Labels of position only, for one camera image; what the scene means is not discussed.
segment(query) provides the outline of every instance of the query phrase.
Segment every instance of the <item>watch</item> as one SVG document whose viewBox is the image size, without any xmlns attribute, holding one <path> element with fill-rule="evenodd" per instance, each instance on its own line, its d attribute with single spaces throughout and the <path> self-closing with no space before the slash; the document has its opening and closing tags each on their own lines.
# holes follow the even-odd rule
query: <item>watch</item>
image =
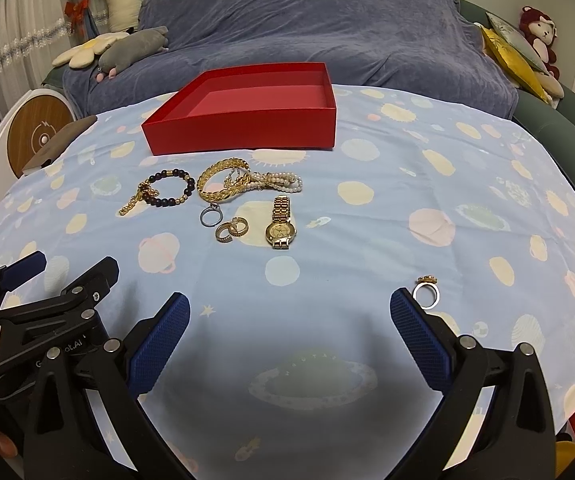
<svg viewBox="0 0 575 480">
<path fill-rule="evenodd" d="M 272 223 L 265 230 L 265 238 L 273 249 L 289 249 L 296 236 L 296 228 L 290 223 L 289 198 L 285 195 L 274 199 Z"/>
</svg>

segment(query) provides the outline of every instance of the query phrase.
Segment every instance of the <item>open red box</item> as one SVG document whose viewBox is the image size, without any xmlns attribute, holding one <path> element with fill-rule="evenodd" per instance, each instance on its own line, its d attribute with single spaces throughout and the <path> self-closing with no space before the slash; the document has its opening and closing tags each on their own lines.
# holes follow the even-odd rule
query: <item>open red box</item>
<svg viewBox="0 0 575 480">
<path fill-rule="evenodd" d="M 203 72 L 142 125 L 152 155 L 333 148 L 336 103 L 325 63 Z"/>
</svg>

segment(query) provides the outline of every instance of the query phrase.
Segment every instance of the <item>round wooden panel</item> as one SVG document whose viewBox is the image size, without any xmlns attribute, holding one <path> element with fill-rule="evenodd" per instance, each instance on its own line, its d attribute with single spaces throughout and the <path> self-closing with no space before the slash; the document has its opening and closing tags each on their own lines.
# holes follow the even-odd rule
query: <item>round wooden panel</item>
<svg viewBox="0 0 575 480">
<path fill-rule="evenodd" d="M 30 159 L 71 122 L 66 104 L 52 95 L 33 97 L 21 106 L 8 133 L 8 159 L 14 174 L 20 177 Z"/>
</svg>

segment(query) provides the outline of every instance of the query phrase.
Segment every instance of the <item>blue rubber fingertip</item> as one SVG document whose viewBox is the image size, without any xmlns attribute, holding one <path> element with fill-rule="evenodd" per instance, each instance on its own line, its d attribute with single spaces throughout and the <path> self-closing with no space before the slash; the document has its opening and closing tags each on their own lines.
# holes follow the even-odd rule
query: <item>blue rubber fingertip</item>
<svg viewBox="0 0 575 480">
<path fill-rule="evenodd" d="M 190 302 L 179 294 L 130 360 L 128 390 L 133 397 L 148 393 L 190 323 Z"/>
<path fill-rule="evenodd" d="M 12 292 L 25 282 L 29 282 L 34 276 L 38 276 L 46 270 L 46 257 L 40 251 L 35 251 L 23 260 L 6 267 L 1 273 L 0 288 Z"/>
<path fill-rule="evenodd" d="M 427 386 L 444 394 L 448 392 L 452 386 L 452 361 L 424 315 L 400 290 L 392 294 L 390 314 Z"/>
</svg>

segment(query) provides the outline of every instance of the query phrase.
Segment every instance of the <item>red bow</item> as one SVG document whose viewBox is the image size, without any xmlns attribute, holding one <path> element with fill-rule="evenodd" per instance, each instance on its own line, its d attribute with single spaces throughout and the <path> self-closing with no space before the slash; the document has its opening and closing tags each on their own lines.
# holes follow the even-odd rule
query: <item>red bow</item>
<svg viewBox="0 0 575 480">
<path fill-rule="evenodd" d="M 83 33 L 84 12 L 88 7 L 88 0 L 81 0 L 77 4 L 72 2 L 66 3 L 66 16 L 70 18 L 70 32 L 74 32 L 74 27 L 79 28 L 79 32 Z"/>
</svg>

